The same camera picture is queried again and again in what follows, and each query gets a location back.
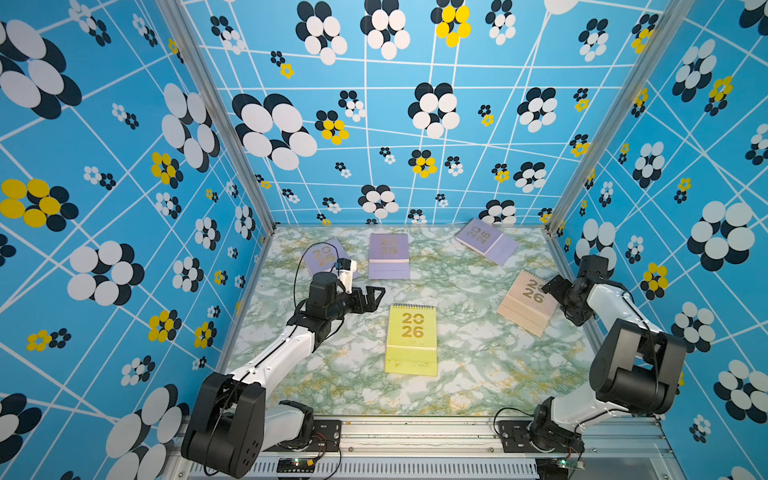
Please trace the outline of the green calendar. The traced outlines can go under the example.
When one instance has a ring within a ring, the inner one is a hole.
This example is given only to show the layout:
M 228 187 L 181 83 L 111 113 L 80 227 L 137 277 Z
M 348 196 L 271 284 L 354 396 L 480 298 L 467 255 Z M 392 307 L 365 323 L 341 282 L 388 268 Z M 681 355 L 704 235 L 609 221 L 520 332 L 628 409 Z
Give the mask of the green calendar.
M 435 307 L 416 304 L 390 307 L 384 370 L 389 374 L 438 376 Z

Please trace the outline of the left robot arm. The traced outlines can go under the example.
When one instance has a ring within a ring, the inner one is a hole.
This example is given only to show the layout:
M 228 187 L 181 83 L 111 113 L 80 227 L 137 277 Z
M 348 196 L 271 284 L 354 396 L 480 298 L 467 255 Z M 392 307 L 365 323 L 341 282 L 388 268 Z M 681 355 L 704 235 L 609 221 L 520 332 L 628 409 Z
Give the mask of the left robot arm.
M 290 400 L 267 408 L 270 395 L 304 359 L 332 336 L 332 324 L 349 314 L 378 309 L 386 289 L 352 285 L 353 273 L 320 272 L 297 304 L 283 332 L 265 351 L 230 373 L 202 383 L 181 445 L 181 456 L 212 476 L 240 479 L 258 455 L 279 446 L 301 450 L 313 437 L 314 411 Z

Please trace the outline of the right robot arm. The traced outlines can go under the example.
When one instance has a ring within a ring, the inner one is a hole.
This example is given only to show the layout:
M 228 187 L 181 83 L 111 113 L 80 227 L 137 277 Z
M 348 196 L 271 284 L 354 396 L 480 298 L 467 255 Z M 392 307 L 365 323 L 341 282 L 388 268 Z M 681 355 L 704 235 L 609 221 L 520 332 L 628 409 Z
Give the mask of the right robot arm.
M 591 425 L 670 410 L 687 355 L 686 343 L 653 325 L 629 291 L 608 278 L 606 258 L 584 257 L 574 281 L 556 276 L 543 291 L 553 296 L 574 325 L 597 316 L 606 323 L 608 333 L 592 361 L 588 381 L 536 407 L 528 432 L 537 449 L 549 452 L 563 447 L 582 453 L 582 434 Z

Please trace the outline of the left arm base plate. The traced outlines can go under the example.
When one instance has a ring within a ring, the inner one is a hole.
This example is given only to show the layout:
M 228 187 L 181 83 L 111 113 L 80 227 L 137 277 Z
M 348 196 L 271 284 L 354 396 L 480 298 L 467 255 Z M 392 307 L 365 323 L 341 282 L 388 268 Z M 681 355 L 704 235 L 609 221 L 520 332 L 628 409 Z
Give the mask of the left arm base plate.
M 309 431 L 302 428 L 297 439 L 278 443 L 268 448 L 267 452 L 337 452 L 341 434 L 341 420 L 315 419 Z

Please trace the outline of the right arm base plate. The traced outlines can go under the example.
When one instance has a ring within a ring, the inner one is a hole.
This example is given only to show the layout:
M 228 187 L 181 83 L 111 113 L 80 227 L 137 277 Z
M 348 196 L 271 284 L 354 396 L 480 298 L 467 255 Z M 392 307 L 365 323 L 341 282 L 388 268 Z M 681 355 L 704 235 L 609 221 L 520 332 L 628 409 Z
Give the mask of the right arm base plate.
M 505 453 L 581 454 L 582 436 L 545 421 L 539 425 L 529 420 L 501 420 L 496 429 Z

